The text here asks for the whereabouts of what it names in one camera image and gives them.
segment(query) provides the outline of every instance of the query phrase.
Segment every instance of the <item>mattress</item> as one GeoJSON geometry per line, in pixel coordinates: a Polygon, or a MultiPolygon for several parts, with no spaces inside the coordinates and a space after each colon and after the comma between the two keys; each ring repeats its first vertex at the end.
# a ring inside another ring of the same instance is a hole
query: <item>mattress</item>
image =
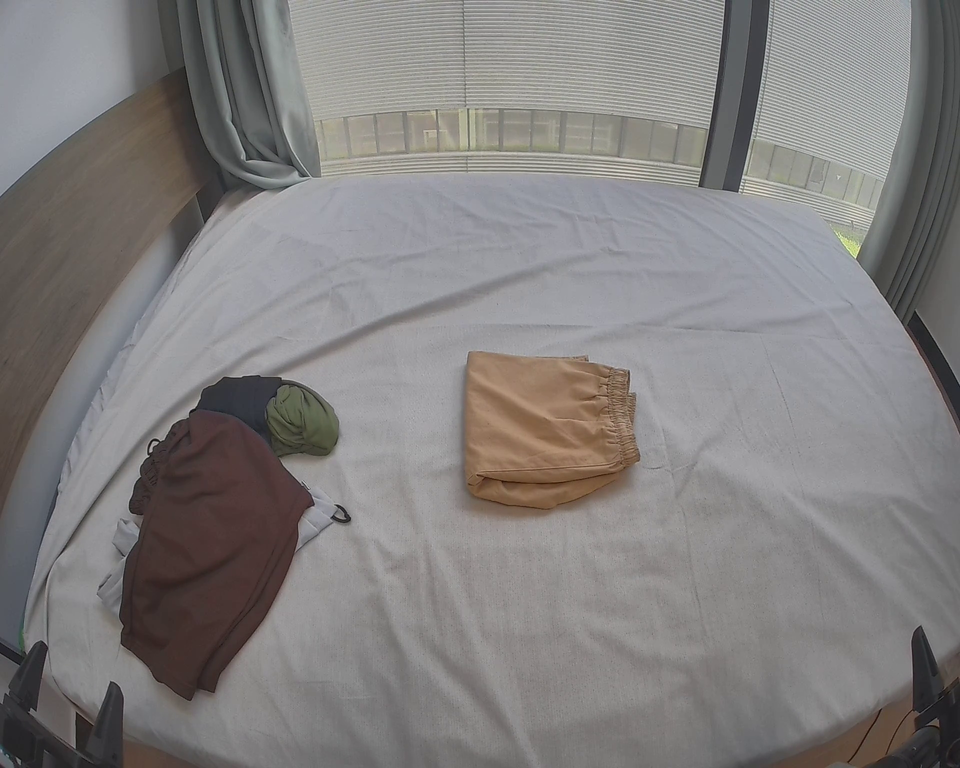
{"type": "Polygon", "coordinates": [[[108,375],[28,642],[86,712],[199,766],[761,764],[960,645],[960,436],[811,210],[552,176],[312,180],[198,236],[108,375]],[[630,369],[640,463],[544,513],[470,496],[468,351],[630,369]],[[185,702],[96,597],[147,442],[262,373],[336,408],[284,464],[350,511],[185,702]]]}

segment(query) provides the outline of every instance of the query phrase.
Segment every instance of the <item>wooden bed frame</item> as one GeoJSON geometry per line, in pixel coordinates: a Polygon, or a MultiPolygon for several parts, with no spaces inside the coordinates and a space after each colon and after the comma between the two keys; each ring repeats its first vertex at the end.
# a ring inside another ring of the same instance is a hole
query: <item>wooden bed frame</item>
{"type": "MultiPolygon", "coordinates": [[[[84,333],[140,256],[215,175],[181,69],[72,135],[0,197],[0,507],[84,333]]],[[[906,646],[903,663],[909,663],[906,646]]],[[[955,674],[958,658],[944,667],[955,674]]],[[[912,733],[909,708],[909,697],[901,697],[777,766],[879,759],[891,740],[897,746],[912,733]]],[[[128,768],[190,768],[132,742],[125,749],[128,768]]]]}

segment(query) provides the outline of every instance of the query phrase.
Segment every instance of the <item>curtain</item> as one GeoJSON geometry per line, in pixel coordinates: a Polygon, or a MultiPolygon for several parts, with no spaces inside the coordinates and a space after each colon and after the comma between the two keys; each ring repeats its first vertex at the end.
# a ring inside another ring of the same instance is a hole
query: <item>curtain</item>
{"type": "Polygon", "coordinates": [[[901,321],[913,314],[943,248],[960,193],[960,12],[954,0],[913,0],[910,86],[859,261],[901,321]]]}
{"type": "Polygon", "coordinates": [[[264,189],[320,175],[286,0],[177,0],[197,124],[228,181],[264,189]]]}

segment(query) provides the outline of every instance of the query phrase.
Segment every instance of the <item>green grass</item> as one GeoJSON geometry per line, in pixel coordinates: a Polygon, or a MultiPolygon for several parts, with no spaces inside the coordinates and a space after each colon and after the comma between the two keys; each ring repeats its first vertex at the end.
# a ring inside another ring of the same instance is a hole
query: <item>green grass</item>
{"type": "Polygon", "coordinates": [[[839,238],[840,242],[843,243],[844,248],[846,248],[850,255],[853,258],[857,258],[860,254],[860,246],[863,245],[863,235],[859,232],[853,232],[849,229],[840,229],[839,227],[833,227],[833,233],[839,238]]]}

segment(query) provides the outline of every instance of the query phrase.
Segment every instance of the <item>dark blue cloth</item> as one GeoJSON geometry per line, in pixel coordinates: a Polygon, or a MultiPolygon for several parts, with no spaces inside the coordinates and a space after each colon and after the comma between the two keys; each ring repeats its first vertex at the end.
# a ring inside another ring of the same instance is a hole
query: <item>dark blue cloth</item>
{"type": "Polygon", "coordinates": [[[267,403],[276,396],[282,383],[279,376],[225,376],[216,384],[204,387],[200,402],[193,410],[234,416],[269,444],[267,403]]]}

